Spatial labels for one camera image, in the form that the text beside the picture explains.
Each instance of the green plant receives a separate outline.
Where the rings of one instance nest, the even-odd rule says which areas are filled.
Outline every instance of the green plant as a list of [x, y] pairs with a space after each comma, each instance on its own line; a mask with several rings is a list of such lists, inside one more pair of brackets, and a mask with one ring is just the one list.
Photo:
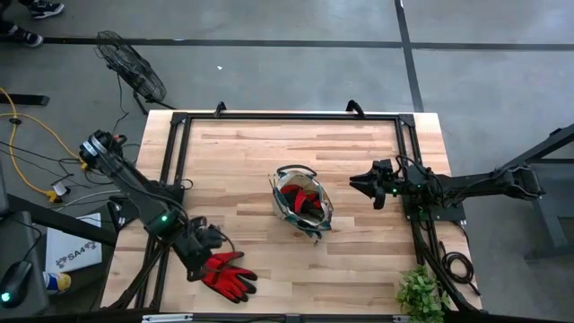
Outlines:
[[401, 304], [401, 311], [409, 316], [412, 323], [442, 323], [444, 312], [441, 305], [450, 305], [446, 292], [439, 295], [437, 281], [429, 277], [426, 266], [417, 266], [403, 276], [404, 284], [396, 301]]

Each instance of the concrete floor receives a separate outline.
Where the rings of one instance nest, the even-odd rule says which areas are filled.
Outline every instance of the concrete floor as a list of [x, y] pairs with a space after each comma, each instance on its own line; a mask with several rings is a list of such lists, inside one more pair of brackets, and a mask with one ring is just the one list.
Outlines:
[[[46, 36], [93, 37], [113, 30], [126, 38], [313, 39], [400, 41], [392, 0], [67, 0], [63, 16], [32, 22], [18, 4], [7, 12]], [[404, 0], [412, 41], [572, 43], [569, 0]], [[340, 110], [349, 99], [367, 111], [413, 111], [402, 49], [136, 47], [168, 88], [166, 102], [186, 109]], [[415, 50], [425, 111], [438, 112], [454, 175], [492, 170], [574, 120], [571, 52]], [[111, 130], [121, 116], [116, 76], [93, 46], [45, 45], [29, 50], [0, 44], [0, 85], [9, 92], [51, 97], [45, 108], [20, 107], [41, 118], [71, 147], [96, 129]], [[120, 124], [130, 142], [144, 130], [124, 84]], [[9, 136], [8, 126], [0, 140]], [[44, 135], [43, 145], [37, 145]], [[37, 125], [19, 127], [16, 144], [67, 157]], [[137, 154], [136, 147], [127, 153]], [[9, 191], [48, 205], [0, 158]], [[49, 161], [26, 156], [59, 171]], [[21, 164], [46, 187], [55, 179]], [[96, 190], [76, 188], [71, 197]], [[96, 205], [65, 210], [71, 215]], [[492, 313], [574, 320], [574, 258], [527, 264], [523, 255], [547, 245], [529, 203], [505, 197], [465, 202], [468, 232], [484, 308]], [[83, 310], [98, 286], [68, 310]]]

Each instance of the yellow cable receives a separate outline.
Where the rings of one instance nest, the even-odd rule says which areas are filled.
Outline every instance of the yellow cable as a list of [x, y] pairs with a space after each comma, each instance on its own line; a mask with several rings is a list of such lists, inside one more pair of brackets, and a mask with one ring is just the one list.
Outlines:
[[[13, 113], [2, 113], [0, 114], [0, 117], [9, 117], [12, 116], [13, 118], [18, 118], [18, 112], [16, 110], [16, 106], [14, 105], [14, 102], [12, 101], [12, 98], [10, 98], [10, 95], [3, 89], [0, 87], [0, 92], [2, 92], [4, 94], [4, 96], [6, 97], [6, 99], [8, 99], [8, 102], [10, 103], [10, 106], [12, 107], [12, 111]], [[56, 134], [56, 132], [54, 132], [54, 130], [50, 129], [50, 127], [46, 126], [43, 122], [41, 122], [40, 120], [36, 119], [35, 117], [26, 115], [26, 114], [21, 114], [20, 116], [29, 118], [33, 121], [35, 121], [36, 123], [40, 124], [42, 127], [44, 127], [44, 129], [46, 129], [50, 134], [52, 134], [56, 140], [62, 145], [62, 147], [64, 147], [64, 149], [66, 149], [68, 151], [68, 153], [70, 153], [74, 158], [80, 159], [80, 157], [78, 157], [76, 154], [72, 153], [72, 151], [64, 144], [64, 142], [62, 141], [62, 139], [60, 139], [60, 137]], [[14, 165], [14, 168], [16, 169], [16, 172], [18, 173], [18, 175], [20, 175], [20, 178], [22, 178], [22, 180], [24, 181], [24, 183], [26, 183], [26, 185], [28, 185], [30, 188], [32, 188], [33, 190], [42, 193], [46, 196], [48, 196], [50, 198], [50, 201], [54, 201], [54, 199], [57, 198], [57, 194], [55, 191], [50, 190], [43, 190], [40, 188], [37, 188], [36, 186], [34, 186], [33, 184], [31, 184], [26, 177], [24, 176], [24, 174], [22, 174], [22, 171], [20, 170], [20, 168], [18, 167], [18, 164], [16, 163], [16, 159], [14, 158], [14, 151], [13, 151], [13, 141], [14, 138], [16, 137], [16, 128], [18, 126], [17, 125], [13, 125], [12, 128], [12, 135], [10, 136], [10, 157], [12, 159], [12, 164]]]

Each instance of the leaves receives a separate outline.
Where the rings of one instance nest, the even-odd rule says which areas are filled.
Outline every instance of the leaves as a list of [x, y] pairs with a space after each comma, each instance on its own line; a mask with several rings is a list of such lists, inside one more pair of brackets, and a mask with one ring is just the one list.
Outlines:
[[409, 321], [442, 323], [442, 304], [449, 306], [450, 299], [445, 292], [441, 295], [436, 292], [437, 282], [428, 276], [427, 268], [417, 266], [405, 273], [403, 280], [396, 301], [401, 305], [401, 311], [409, 315]]

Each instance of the bag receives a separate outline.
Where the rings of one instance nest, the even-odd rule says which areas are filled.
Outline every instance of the bag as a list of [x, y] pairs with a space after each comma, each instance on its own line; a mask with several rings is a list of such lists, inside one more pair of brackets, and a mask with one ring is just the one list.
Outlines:
[[[311, 174], [290, 169], [304, 169]], [[317, 173], [307, 166], [288, 165], [279, 168], [277, 175], [279, 180], [271, 184], [275, 215], [307, 233], [310, 238], [316, 234], [321, 239], [322, 231], [331, 230], [333, 204], [315, 179]]]

